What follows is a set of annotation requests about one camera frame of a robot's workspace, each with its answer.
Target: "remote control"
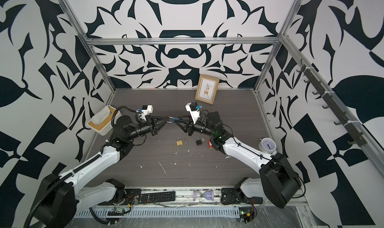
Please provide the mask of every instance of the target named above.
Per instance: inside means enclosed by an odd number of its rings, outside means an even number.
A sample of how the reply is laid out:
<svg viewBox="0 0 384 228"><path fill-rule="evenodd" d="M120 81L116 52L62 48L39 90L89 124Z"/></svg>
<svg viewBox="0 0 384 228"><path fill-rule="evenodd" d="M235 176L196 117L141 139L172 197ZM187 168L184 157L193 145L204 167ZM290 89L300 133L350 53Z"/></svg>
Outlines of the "remote control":
<svg viewBox="0 0 384 228"><path fill-rule="evenodd" d="M141 194L139 204L155 203L155 202L173 202L175 201L175 192L157 192Z"/></svg>

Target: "white debris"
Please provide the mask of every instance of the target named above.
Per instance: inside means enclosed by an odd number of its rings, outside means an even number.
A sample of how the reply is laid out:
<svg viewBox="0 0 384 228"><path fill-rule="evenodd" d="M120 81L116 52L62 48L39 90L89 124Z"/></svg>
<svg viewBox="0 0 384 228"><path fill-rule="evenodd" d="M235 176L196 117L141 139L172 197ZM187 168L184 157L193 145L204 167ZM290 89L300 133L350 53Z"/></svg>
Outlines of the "white debris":
<svg viewBox="0 0 384 228"><path fill-rule="evenodd" d="M163 171L164 171L164 174L167 174L166 173L166 170L164 169L164 167L161 165L161 168L163 168Z"/></svg>

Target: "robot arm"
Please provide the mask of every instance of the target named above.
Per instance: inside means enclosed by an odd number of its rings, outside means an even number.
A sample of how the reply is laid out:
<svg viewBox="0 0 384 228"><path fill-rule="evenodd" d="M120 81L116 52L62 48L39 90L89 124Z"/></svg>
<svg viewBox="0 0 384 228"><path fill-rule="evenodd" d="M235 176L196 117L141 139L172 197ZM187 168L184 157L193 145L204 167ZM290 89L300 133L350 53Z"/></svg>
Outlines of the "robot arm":
<svg viewBox="0 0 384 228"><path fill-rule="evenodd" d="M113 136L93 157L59 176L50 174L45 177L24 227L29 227L32 216L35 216L47 227L62 228L75 214L85 209L106 201L121 202L125 186L115 179L82 189L103 170L126 157L134 146L135 138L149 133L156 135L166 125L168 117L151 116L152 106L145 107L148 107L147 110L139 112L144 117L139 124L133 123L128 115L119 117L113 125Z"/></svg>
<svg viewBox="0 0 384 228"><path fill-rule="evenodd" d="M197 103L189 103L197 108ZM176 123L185 133L191 136L194 131L209 135L210 142L215 150L232 156L242 161L260 175L264 196L274 205L284 208L288 201L301 187L298 175L293 171L285 156L276 151L276 147L266 152L261 152L249 145L242 143L233 134L223 128L223 121L218 112L210 112L205 121L194 120L191 116L175 118ZM239 199L246 200L260 196L260 182L247 178L239 185Z"/></svg>

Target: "clock face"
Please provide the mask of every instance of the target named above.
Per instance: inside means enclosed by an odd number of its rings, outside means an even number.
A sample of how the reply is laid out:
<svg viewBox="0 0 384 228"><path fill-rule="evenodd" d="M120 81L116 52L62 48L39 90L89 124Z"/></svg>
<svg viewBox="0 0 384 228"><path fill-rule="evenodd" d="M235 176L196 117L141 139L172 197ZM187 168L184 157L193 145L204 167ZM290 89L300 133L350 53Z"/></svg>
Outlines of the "clock face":
<svg viewBox="0 0 384 228"><path fill-rule="evenodd" d="M267 150L273 150L275 148L275 143L272 139L265 139L262 141L262 145Z"/></svg>

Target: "ventilated metal cover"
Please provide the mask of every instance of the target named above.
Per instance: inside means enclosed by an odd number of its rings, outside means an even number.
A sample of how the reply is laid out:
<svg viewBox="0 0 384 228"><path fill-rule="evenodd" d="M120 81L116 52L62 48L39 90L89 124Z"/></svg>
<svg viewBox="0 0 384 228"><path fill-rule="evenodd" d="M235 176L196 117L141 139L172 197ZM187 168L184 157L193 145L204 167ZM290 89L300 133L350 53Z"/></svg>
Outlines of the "ventilated metal cover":
<svg viewBox="0 0 384 228"><path fill-rule="evenodd" d="M112 208L93 208L96 215L105 218ZM181 207L181 208L132 208L125 218L185 218L185 217L228 217L239 218L238 207ZM74 218L92 218L89 210L77 214Z"/></svg>

